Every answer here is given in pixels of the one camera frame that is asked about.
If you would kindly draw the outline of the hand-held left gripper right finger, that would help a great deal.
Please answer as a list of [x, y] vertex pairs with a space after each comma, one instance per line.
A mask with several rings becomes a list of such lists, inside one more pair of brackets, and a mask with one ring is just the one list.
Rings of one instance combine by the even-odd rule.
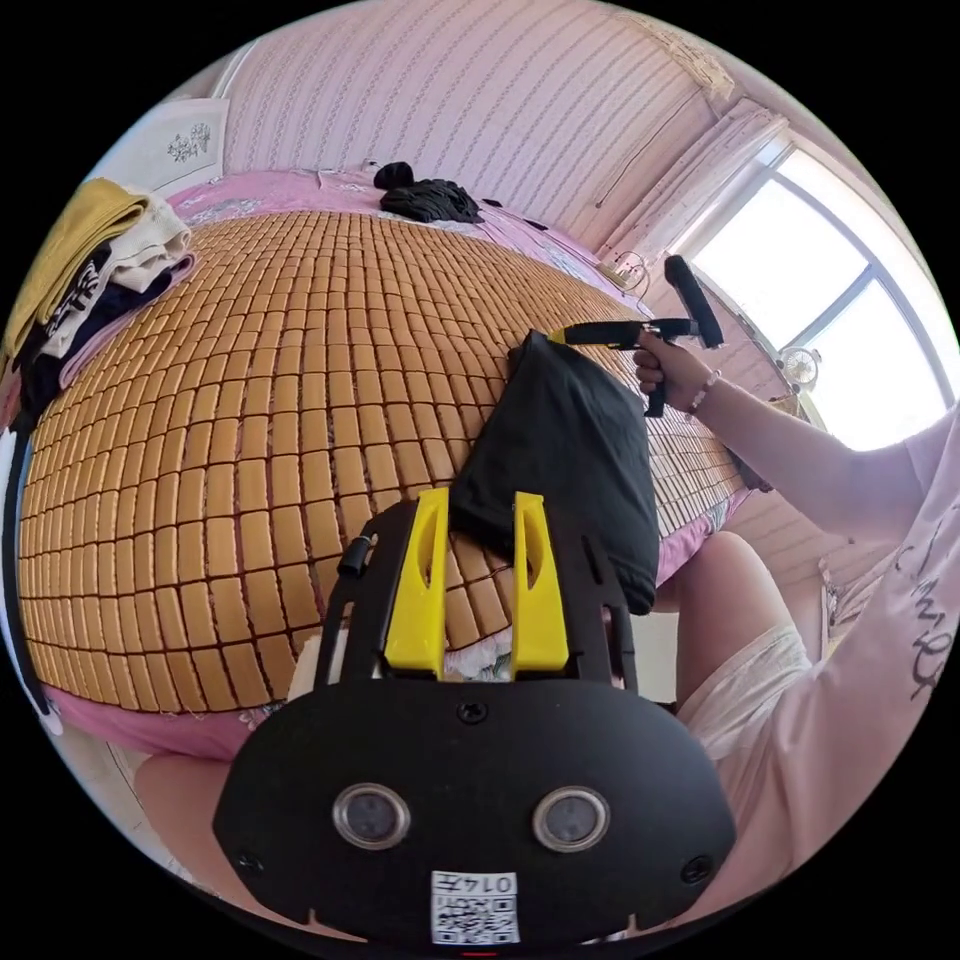
[[544, 498], [519, 492], [514, 501], [512, 672], [557, 674], [567, 661], [558, 566]]

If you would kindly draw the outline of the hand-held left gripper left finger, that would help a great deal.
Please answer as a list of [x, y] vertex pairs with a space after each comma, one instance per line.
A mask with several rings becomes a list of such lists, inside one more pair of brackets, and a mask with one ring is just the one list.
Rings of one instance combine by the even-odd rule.
[[422, 492], [409, 525], [384, 655], [395, 673], [444, 675], [449, 494]]

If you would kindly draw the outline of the person's right hand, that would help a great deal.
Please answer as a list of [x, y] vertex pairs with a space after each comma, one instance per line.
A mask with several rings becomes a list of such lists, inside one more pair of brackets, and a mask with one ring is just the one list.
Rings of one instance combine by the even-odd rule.
[[696, 409], [697, 397], [713, 375], [708, 365], [686, 348], [649, 331], [641, 333], [633, 360], [641, 390], [652, 396], [663, 387], [664, 402], [682, 413]]

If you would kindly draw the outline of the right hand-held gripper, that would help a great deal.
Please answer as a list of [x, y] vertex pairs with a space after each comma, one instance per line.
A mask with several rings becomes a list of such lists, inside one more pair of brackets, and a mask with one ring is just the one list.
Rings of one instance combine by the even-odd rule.
[[547, 335], [552, 343], [606, 347], [630, 353], [646, 415], [660, 417], [669, 406], [691, 414], [699, 404], [699, 361], [679, 340], [699, 338], [699, 322], [690, 318], [609, 320], [574, 324]]

